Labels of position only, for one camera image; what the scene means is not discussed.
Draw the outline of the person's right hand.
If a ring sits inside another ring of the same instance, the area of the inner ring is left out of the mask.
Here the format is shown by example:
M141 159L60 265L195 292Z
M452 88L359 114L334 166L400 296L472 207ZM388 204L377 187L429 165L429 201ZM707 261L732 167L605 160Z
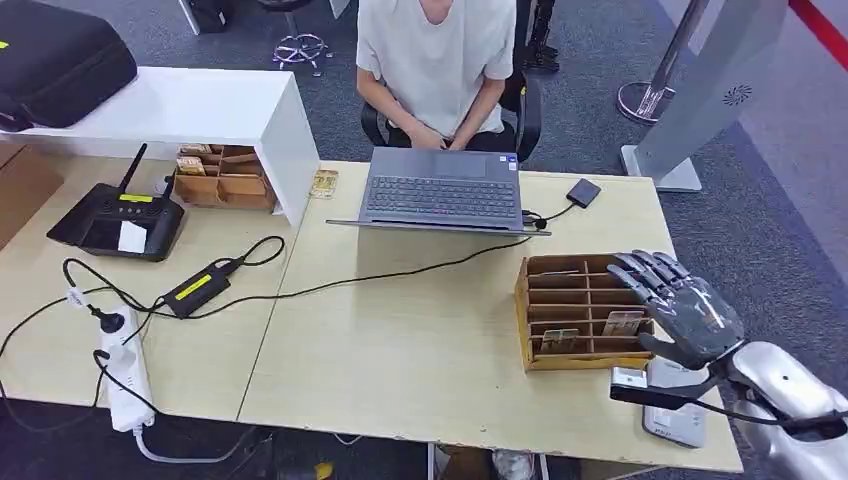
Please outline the person's right hand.
M412 148L444 150L446 144L442 136L427 125L416 122L405 129Z

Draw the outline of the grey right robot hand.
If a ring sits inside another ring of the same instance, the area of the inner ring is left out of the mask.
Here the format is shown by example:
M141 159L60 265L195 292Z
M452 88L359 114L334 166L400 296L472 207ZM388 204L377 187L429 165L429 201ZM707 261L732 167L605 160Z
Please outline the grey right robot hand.
M607 271L628 287L649 316L670 337L641 333L639 343L653 354L700 370L745 342L736 310L703 278L664 252L633 250L614 255Z

